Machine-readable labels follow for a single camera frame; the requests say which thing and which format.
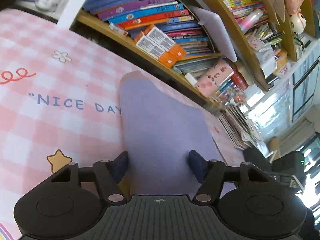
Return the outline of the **pink and purple sweater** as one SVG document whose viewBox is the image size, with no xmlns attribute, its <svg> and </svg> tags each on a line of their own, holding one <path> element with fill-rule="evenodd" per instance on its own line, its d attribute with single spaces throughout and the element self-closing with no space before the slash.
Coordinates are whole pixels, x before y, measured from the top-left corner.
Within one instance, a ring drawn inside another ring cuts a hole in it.
<svg viewBox="0 0 320 240">
<path fill-rule="evenodd" d="M 132 194 L 193 196 L 192 150 L 229 166 L 244 161 L 215 116 L 168 96 L 141 72 L 122 77 L 119 95 Z"/>
</svg>

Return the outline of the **stack of papers and books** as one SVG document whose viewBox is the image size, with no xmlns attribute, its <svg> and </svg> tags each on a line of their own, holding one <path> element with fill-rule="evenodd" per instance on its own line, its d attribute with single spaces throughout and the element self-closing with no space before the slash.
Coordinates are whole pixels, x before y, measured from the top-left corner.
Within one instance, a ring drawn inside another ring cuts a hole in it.
<svg viewBox="0 0 320 240">
<path fill-rule="evenodd" d="M 219 120 L 233 146 L 239 150 L 258 146 L 263 141 L 252 120 L 248 119 L 238 106 L 228 105 L 227 108 L 222 109 Z"/>
</svg>

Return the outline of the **colourful flower ornament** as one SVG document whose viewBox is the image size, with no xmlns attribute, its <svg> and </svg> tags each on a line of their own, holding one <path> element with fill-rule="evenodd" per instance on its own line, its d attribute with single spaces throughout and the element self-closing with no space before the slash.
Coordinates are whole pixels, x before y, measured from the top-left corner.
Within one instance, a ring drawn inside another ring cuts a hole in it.
<svg viewBox="0 0 320 240">
<path fill-rule="evenodd" d="M 222 108 L 229 106 L 241 106 L 246 103 L 247 95 L 234 87 L 226 88 L 223 92 L 218 90 L 213 98 Z"/>
</svg>

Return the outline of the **pink cartoon cup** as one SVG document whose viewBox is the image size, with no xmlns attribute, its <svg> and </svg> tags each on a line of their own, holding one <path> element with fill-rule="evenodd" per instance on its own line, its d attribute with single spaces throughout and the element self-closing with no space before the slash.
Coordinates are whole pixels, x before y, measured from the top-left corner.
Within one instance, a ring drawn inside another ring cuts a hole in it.
<svg viewBox="0 0 320 240">
<path fill-rule="evenodd" d="M 196 89 L 206 98 L 217 92 L 218 88 L 234 74 L 233 68 L 219 59 L 198 80 Z"/>
</svg>

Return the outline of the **white charger block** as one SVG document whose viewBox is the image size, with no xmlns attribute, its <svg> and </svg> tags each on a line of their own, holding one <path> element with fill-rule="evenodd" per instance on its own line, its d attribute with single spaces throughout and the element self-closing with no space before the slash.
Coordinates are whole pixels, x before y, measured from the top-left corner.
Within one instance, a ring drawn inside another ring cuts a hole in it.
<svg viewBox="0 0 320 240">
<path fill-rule="evenodd" d="M 185 74 L 184 78 L 193 86 L 197 85 L 198 80 L 193 77 L 190 73 Z"/>
</svg>

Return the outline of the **pink cartoon desk mat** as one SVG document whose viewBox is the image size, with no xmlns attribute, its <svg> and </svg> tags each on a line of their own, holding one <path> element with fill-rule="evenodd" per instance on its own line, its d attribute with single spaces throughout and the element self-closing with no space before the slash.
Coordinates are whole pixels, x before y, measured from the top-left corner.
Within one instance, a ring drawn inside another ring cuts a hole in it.
<svg viewBox="0 0 320 240">
<path fill-rule="evenodd" d="M 70 30 L 1 11 L 1 239 L 18 239 L 18 199 L 49 155 L 88 165 L 123 149 L 119 82 L 137 67 Z"/>
</svg>

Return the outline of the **wooden bookshelf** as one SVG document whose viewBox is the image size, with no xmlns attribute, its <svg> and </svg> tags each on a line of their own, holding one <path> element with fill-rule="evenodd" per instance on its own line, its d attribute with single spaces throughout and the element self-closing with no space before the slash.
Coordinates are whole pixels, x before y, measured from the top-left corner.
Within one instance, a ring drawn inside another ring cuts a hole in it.
<svg viewBox="0 0 320 240">
<path fill-rule="evenodd" d="M 255 9 L 264 14 L 243 33 L 238 22 Z M 311 0 L 61 0 L 58 25 L 80 22 L 139 56 L 145 56 L 198 97 L 185 78 L 197 80 L 218 59 L 234 70 L 231 80 L 248 94 L 292 94 L 292 109 L 314 104 L 319 93 L 319 39 Z M 185 51 L 167 68 L 135 45 L 138 35 L 155 25 Z"/>
</svg>

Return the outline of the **orange white medicine box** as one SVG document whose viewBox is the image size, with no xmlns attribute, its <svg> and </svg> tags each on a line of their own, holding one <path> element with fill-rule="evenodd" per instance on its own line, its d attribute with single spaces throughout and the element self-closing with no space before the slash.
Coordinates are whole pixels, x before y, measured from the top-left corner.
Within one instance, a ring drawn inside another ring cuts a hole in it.
<svg viewBox="0 0 320 240">
<path fill-rule="evenodd" d="M 143 33 L 170 55 L 174 56 L 177 61 L 181 61 L 185 57 L 186 51 L 155 25 L 149 25 L 144 29 Z"/>
<path fill-rule="evenodd" d="M 167 68 L 171 68 L 177 62 L 176 57 L 145 35 L 138 35 L 135 39 L 135 45 Z"/>
</svg>

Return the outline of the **pink blue gradient bottle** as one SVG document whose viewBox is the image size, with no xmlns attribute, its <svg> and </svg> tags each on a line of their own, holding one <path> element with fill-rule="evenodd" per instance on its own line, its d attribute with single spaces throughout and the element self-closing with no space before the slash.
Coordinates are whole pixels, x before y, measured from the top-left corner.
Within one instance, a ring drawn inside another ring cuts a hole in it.
<svg viewBox="0 0 320 240">
<path fill-rule="evenodd" d="M 259 22 L 263 14 L 264 13 L 260 9 L 255 9 L 253 12 L 250 12 L 247 16 L 245 16 L 242 20 L 238 22 L 241 31 L 243 33 L 248 32 L 249 29 L 253 28 L 253 26 Z"/>
</svg>

